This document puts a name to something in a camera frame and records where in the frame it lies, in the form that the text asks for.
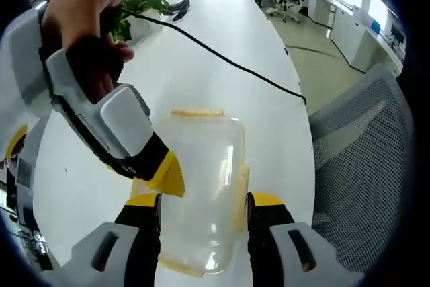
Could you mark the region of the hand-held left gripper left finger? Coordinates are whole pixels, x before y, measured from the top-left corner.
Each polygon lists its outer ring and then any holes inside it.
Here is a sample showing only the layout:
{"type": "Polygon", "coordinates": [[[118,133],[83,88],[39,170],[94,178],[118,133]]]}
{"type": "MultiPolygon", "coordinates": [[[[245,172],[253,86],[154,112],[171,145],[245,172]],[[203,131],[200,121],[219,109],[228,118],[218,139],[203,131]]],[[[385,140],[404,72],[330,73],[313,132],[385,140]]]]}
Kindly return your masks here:
{"type": "Polygon", "coordinates": [[[153,286],[161,250],[161,195],[125,205],[76,243],[71,258],[50,271],[52,286],[153,286]]]}

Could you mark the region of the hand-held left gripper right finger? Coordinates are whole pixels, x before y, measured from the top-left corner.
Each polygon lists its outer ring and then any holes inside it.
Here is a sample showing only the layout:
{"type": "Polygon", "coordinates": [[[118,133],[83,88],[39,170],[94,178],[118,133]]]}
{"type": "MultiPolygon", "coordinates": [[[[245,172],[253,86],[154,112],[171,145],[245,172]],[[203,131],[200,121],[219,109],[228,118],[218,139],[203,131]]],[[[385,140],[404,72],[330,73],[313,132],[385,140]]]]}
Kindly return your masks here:
{"type": "Polygon", "coordinates": [[[247,228],[254,286],[348,285],[333,246],[305,222],[294,222],[278,197],[249,192],[247,228]]]}

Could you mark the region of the person's right hand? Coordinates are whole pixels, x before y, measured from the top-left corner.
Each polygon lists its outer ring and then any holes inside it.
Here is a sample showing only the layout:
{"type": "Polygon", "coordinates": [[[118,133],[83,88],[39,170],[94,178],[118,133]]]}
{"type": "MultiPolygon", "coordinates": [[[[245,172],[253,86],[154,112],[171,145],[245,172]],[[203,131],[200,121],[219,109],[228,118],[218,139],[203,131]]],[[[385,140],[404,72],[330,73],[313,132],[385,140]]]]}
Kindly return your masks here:
{"type": "Polygon", "coordinates": [[[107,12],[121,0],[50,0],[41,24],[42,52],[64,49],[83,93],[95,104],[113,91],[134,51],[115,41],[107,12]]]}

